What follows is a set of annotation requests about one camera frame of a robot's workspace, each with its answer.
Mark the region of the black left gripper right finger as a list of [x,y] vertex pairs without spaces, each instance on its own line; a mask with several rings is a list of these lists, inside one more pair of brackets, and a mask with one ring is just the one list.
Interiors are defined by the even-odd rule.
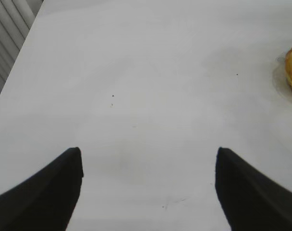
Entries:
[[292,231],[292,192],[229,148],[218,149],[215,189],[233,231]]

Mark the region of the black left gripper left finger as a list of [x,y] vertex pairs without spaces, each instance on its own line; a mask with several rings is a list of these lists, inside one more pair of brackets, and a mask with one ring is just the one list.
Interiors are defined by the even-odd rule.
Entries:
[[0,231],[64,231],[84,177],[81,150],[69,148],[33,176],[0,194]]

